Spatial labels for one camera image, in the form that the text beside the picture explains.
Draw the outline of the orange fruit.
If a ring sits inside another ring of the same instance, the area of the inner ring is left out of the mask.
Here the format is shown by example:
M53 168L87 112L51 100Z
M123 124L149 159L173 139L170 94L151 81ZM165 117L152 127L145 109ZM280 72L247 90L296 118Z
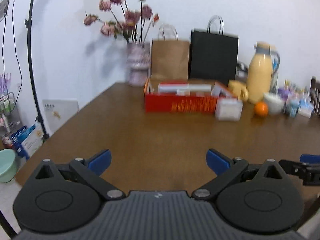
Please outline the orange fruit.
M254 114L259 116L259 117L266 117L268 116L268 105L267 103L261 101L257 102L254 106Z

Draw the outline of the clear cotton swab box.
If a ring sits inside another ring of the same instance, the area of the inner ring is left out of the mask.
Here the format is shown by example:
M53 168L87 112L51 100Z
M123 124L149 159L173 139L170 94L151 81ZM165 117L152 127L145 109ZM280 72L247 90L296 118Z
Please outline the clear cotton swab box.
M239 121L243 103L235 98L221 98L218 100L215 117L219 121Z

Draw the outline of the speckled pink ceramic vase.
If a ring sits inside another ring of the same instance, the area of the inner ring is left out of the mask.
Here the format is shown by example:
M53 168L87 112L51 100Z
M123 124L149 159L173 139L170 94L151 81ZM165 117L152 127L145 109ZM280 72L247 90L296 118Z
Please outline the speckled pink ceramic vase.
M128 43L126 52L126 80L131 86L143 87L150 76L150 43Z

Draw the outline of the clear plastic bottle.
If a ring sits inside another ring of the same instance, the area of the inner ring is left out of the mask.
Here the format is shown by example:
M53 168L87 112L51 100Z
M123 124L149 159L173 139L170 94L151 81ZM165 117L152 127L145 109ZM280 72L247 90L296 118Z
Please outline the clear plastic bottle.
M278 81L278 69L280 65L280 56L278 52L272 51L271 57L273 60L273 74L272 74L272 80L270 85L270 92L275 93L277 90L277 81Z

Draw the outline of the black paper bag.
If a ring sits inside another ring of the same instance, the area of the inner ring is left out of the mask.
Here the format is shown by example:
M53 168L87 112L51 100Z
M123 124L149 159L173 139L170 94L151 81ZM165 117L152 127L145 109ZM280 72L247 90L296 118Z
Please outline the black paper bag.
M207 30L191 32L189 79L216 80L227 84L234 80L238 61L239 38L224 34L224 21L214 15Z

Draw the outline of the small white blue cup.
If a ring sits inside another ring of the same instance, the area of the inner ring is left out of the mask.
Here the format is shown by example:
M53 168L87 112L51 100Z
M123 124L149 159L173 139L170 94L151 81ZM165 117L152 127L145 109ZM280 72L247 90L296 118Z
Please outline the small white blue cup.
M290 99L286 104L286 113L289 117L295 118L300 106L298 99Z

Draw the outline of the red cardboard box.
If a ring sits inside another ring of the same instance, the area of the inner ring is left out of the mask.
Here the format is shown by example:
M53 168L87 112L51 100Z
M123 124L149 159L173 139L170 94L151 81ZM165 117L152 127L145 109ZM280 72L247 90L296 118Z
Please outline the red cardboard box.
M212 91L160 93L160 83L192 83L212 85ZM155 80L148 79L144 86L144 106L146 112L170 112L170 113L210 113L216 110L216 105L221 98L235 98L225 85L214 80Z

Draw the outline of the mint green basin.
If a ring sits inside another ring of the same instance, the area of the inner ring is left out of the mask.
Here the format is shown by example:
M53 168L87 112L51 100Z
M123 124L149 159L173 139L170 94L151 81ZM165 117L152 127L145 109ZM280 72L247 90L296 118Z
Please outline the mint green basin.
M0 182L8 183L17 173L16 153L12 149L3 149L0 153Z

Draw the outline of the dark wooden chair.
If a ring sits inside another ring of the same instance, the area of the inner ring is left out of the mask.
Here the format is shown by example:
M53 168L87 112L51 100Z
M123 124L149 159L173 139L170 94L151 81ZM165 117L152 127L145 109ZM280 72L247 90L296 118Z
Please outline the dark wooden chair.
M318 118L320 116L320 82L313 76L310 84L311 102L314 106L313 112Z

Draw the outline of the white panel on floor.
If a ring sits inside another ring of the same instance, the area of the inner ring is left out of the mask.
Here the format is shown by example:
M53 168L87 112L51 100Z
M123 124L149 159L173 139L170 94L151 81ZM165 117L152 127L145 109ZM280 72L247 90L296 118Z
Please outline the white panel on floor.
M42 104L52 134L79 111L78 101L74 99L43 99Z

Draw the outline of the yellow ceramic mug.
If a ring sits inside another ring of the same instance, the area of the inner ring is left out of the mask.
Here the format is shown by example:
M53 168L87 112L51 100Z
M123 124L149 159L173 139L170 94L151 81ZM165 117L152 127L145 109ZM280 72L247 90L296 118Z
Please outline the yellow ceramic mug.
M249 97L246 84L237 80L229 80L228 89L238 97L239 100L246 102Z

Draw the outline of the blue white tissue pack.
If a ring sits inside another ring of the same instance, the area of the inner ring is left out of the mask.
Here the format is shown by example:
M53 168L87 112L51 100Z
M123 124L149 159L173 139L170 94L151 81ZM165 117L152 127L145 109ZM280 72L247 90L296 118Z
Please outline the blue white tissue pack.
M306 118L311 118L314 106L311 102L302 100L299 104L298 114Z

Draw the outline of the dried pink flower bouquet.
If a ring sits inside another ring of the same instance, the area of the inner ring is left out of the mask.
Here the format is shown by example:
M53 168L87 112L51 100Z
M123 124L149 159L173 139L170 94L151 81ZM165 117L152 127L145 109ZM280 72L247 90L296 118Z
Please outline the dried pink flower bouquet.
M84 25L100 23L100 33L104 36L113 38L121 36L128 43L144 44L150 28L159 21L159 15L153 12L146 1L138 0L139 8L131 10L127 0L100 0L99 10L110 13L113 18L104 21L98 15L86 14Z

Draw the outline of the blue white carton box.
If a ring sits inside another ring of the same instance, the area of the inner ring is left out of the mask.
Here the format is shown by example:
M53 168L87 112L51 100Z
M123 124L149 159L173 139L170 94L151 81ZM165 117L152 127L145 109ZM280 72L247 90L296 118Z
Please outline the blue white carton box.
M29 160L30 157L42 146L43 136L44 133L41 125L36 122L33 126L21 127L17 132L11 135L11 140L17 155Z

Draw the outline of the white flat long box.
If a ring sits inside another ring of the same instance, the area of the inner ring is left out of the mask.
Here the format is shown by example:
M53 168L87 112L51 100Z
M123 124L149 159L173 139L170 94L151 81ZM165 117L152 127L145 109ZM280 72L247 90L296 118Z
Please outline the white flat long box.
M209 84L192 84L192 83L160 83L158 92L160 93L183 93L183 92L204 92L212 91L212 85Z

